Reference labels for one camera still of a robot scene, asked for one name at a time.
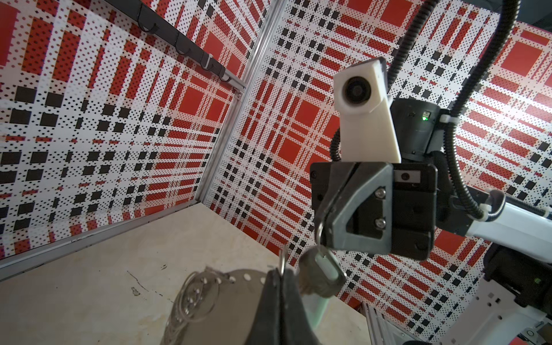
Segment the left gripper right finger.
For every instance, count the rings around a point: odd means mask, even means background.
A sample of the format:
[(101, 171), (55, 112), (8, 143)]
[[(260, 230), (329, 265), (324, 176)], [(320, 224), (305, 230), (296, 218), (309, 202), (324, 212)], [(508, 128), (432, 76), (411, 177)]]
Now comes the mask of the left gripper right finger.
[(308, 322), (292, 270), (285, 270), (281, 277), (280, 343), (320, 344)]

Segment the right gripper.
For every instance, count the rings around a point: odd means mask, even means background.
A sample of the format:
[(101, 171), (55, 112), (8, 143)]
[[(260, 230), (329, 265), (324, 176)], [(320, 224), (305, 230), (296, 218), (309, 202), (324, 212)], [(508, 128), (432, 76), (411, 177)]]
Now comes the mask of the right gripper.
[(315, 232), (333, 250), (424, 261), (434, 247), (437, 169), (425, 163), (315, 162)]

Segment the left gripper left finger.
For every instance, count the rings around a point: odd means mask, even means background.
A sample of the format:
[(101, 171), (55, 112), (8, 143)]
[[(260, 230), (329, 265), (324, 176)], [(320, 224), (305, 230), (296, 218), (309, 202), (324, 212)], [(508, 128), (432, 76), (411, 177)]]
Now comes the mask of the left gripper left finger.
[(280, 273), (270, 270), (245, 344), (280, 344), (281, 293)]

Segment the mint green key tag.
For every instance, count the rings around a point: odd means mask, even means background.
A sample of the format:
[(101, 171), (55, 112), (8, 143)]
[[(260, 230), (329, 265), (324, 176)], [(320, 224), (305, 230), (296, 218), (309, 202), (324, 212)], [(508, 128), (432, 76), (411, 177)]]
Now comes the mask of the mint green key tag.
[(303, 295), (301, 297), (307, 320), (313, 331), (321, 323), (330, 298), (324, 298), (317, 294)]

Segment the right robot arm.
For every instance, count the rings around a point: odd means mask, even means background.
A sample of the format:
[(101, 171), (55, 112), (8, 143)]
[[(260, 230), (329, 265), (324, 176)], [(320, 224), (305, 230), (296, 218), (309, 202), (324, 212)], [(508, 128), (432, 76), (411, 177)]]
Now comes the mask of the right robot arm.
[(311, 166), (316, 244), (299, 260), (298, 289), (337, 294), (346, 273), (334, 252), (427, 260), (435, 230), (491, 242), (484, 276), (442, 344), (508, 344), (551, 320), (551, 209), (500, 190), (468, 187), (455, 137), (461, 112), (513, 30), (519, 1), (505, 1), (490, 44), (451, 109), (393, 98), (390, 89), (436, 7), (422, 3), (391, 63), (374, 58), (333, 80), (339, 129), (329, 162)]

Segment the black wall hook rail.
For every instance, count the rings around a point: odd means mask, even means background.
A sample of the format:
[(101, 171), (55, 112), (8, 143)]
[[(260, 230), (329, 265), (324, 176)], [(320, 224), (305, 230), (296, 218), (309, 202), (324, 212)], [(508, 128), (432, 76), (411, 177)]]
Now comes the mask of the black wall hook rail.
[(106, 2), (135, 21), (143, 32), (164, 40), (172, 45), (179, 55), (190, 58), (203, 70), (217, 76), (222, 83), (244, 93), (246, 85), (240, 78), (141, 1), (107, 0)]

